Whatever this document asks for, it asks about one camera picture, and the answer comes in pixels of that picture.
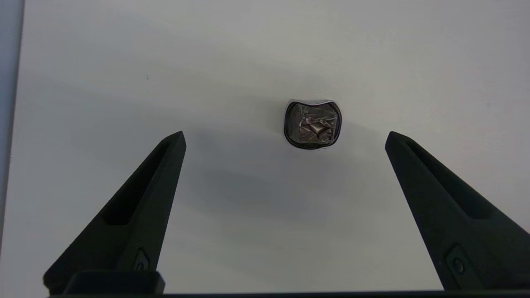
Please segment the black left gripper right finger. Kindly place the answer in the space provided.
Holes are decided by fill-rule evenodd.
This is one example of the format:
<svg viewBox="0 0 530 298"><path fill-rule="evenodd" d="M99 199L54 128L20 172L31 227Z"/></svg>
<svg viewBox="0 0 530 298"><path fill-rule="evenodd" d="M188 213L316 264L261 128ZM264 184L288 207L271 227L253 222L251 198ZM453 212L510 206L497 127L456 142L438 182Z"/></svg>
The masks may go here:
<svg viewBox="0 0 530 298"><path fill-rule="evenodd" d="M528 290L530 236L413 139L385 151L445 290Z"/></svg>

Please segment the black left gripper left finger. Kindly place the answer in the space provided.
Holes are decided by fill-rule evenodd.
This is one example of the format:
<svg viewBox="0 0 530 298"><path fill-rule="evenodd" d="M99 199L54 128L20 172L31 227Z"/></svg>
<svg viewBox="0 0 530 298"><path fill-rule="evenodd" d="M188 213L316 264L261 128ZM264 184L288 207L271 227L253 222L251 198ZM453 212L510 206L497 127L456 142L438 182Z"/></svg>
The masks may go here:
<svg viewBox="0 0 530 298"><path fill-rule="evenodd" d="M151 296L164 291L161 246L187 149L161 140L43 276L52 296Z"/></svg>

